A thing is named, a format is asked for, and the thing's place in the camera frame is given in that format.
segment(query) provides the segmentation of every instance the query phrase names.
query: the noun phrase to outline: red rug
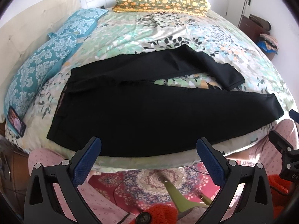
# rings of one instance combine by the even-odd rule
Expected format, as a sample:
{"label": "red rug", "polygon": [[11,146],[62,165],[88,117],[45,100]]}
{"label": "red rug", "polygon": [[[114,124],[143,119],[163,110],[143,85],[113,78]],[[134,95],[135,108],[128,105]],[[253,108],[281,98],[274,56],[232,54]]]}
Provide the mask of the red rug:
{"label": "red rug", "polygon": [[[198,163],[192,168],[207,173],[202,163]],[[94,175],[90,178],[89,184],[123,210],[139,214],[156,203],[174,206],[166,188],[159,181],[161,176],[170,180],[188,200],[201,202],[201,193],[213,199],[219,187],[213,184],[209,175],[202,173],[189,167],[165,170],[131,170]],[[243,185],[240,185],[236,195],[239,195],[242,189]]]}

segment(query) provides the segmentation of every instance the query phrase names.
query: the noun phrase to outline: wooden dresser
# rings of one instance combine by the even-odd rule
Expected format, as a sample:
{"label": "wooden dresser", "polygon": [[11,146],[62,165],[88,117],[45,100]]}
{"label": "wooden dresser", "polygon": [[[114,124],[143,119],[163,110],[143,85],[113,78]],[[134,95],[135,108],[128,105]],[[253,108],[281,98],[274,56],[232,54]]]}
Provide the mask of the wooden dresser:
{"label": "wooden dresser", "polygon": [[20,216],[24,213],[29,177],[28,154],[0,138],[0,194],[6,196]]}
{"label": "wooden dresser", "polygon": [[5,121],[0,123],[0,135],[5,136]]}
{"label": "wooden dresser", "polygon": [[[261,26],[257,25],[255,22],[250,20],[249,18],[242,15],[241,23],[239,26],[239,29],[244,32],[254,43],[257,43],[259,41],[260,34],[268,34],[270,35],[270,32],[262,28]],[[264,50],[262,50],[264,54],[269,58],[269,60],[272,61],[274,56],[276,55],[274,52],[267,53]]]}

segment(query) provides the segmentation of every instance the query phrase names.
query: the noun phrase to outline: yellow floral pillow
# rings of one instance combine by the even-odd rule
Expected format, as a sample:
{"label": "yellow floral pillow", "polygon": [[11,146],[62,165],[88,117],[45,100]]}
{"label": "yellow floral pillow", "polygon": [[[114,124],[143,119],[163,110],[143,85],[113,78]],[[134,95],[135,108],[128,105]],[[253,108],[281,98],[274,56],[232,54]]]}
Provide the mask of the yellow floral pillow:
{"label": "yellow floral pillow", "polygon": [[206,0],[116,0],[115,12],[164,11],[205,16]]}

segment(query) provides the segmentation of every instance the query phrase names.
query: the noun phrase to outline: floral bedsheet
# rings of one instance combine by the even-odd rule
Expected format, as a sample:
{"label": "floral bedsheet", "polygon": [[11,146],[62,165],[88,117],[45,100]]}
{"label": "floral bedsheet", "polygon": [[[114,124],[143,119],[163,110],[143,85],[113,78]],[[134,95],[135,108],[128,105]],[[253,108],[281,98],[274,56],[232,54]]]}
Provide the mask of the floral bedsheet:
{"label": "floral bedsheet", "polygon": [[[173,49],[187,44],[196,51],[204,51],[216,62],[229,63],[242,73],[246,82],[234,90],[275,93],[285,112],[297,109],[285,82],[263,52],[238,28],[213,11],[206,17],[175,13],[115,13],[111,9],[98,21],[93,33],[79,39],[83,45],[61,68],[60,72],[42,87],[29,107],[24,122],[24,137],[17,139],[6,128],[6,138],[26,152],[39,147],[52,149],[66,158],[74,152],[46,138],[57,102],[71,69],[119,54],[152,52]],[[166,78],[154,83],[175,87],[221,87],[206,73]],[[245,136],[218,143],[214,147],[225,154],[248,148],[265,137],[281,119]],[[157,122],[179,128],[188,122]],[[116,172],[128,169],[165,169],[199,162],[196,150],[143,158],[98,157],[94,170]]]}

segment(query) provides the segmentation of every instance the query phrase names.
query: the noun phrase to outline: phone screen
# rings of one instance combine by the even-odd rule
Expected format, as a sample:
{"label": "phone screen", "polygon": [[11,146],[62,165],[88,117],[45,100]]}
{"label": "phone screen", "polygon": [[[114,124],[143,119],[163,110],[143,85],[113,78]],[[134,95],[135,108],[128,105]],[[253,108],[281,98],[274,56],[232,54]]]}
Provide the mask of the phone screen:
{"label": "phone screen", "polygon": [[8,121],[10,122],[10,124],[13,126],[13,128],[20,135],[20,137],[23,137],[25,129],[26,129],[26,125],[20,119],[20,117],[18,116],[18,114],[15,112],[15,110],[12,107],[9,107],[9,109],[8,109],[7,118],[8,118]]}

